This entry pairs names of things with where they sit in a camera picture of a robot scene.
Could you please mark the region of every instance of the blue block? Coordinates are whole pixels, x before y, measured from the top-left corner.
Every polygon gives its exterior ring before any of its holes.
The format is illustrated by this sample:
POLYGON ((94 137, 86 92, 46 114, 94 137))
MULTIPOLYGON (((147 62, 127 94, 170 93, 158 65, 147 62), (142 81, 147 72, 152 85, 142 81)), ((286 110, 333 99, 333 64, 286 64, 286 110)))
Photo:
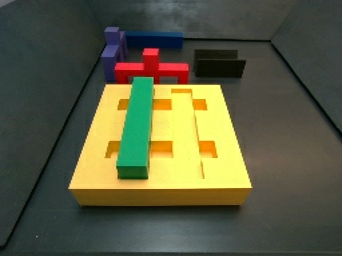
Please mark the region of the blue block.
POLYGON ((183 48, 182 32, 126 31, 128 47, 138 48, 183 48))
POLYGON ((119 60, 119 46, 107 45, 102 53, 102 64, 107 82, 115 82, 114 67, 119 60))

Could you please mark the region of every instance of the plastic block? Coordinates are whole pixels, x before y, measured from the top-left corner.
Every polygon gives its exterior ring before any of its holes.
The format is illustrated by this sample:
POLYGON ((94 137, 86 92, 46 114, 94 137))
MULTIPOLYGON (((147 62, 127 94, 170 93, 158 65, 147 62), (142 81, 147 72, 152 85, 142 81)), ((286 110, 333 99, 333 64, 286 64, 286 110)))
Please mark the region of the plastic block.
POLYGON ((154 79, 135 77, 116 161, 120 179, 148 178, 152 99, 154 79))
POLYGON ((119 27, 107 27, 104 29, 104 37, 107 44, 120 44, 120 29, 119 27))
POLYGON ((246 60, 238 60, 238 50, 197 49, 194 71, 197 77, 241 78, 246 60))
POLYGON ((102 64, 107 82, 115 81, 114 67, 119 57, 119 46, 107 45, 102 53, 102 64))
POLYGON ((195 76, 241 78, 245 66, 246 60, 198 59, 195 65, 195 76))
POLYGON ((131 85, 107 85, 70 184, 79 204, 243 204, 251 183, 221 86, 154 90, 148 179, 118 178, 131 85))
POLYGON ((159 49, 146 48, 143 51, 143 63, 118 63, 115 66, 118 83, 128 83, 130 76, 151 76, 155 84, 161 82, 161 76, 178 77, 179 84, 189 83, 187 63, 159 63, 159 49))
POLYGON ((138 48, 183 48, 182 32, 127 31, 127 46, 138 48))

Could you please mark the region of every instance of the green block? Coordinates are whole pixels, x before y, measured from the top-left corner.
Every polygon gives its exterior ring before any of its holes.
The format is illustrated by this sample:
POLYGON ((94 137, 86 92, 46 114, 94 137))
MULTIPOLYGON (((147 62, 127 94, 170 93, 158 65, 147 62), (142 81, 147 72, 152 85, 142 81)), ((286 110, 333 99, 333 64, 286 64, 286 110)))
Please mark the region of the green block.
POLYGON ((154 78, 135 77, 116 161, 119 179, 148 179, 154 78))

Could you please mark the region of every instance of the red cross block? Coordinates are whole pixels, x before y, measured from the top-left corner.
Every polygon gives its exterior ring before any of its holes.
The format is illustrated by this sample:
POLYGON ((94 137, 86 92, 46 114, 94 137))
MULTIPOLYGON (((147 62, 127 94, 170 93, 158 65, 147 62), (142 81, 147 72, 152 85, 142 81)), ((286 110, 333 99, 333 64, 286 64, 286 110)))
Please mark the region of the red cross block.
POLYGON ((144 49, 143 63, 118 62, 114 72, 118 84, 128 84, 130 76, 151 76, 155 84, 161 83, 161 76, 178 77, 179 84, 189 83, 189 64, 161 63, 155 48, 144 49))

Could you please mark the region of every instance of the yellow base plate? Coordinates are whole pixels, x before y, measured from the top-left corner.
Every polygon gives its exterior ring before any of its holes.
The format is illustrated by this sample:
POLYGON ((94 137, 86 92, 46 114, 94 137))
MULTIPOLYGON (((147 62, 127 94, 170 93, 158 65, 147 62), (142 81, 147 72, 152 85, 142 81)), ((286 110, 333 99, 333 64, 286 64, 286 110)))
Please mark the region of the yellow base plate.
POLYGON ((70 184, 79 204, 241 205, 251 183, 221 86, 155 85, 147 180, 115 167, 130 93, 104 88, 70 184))

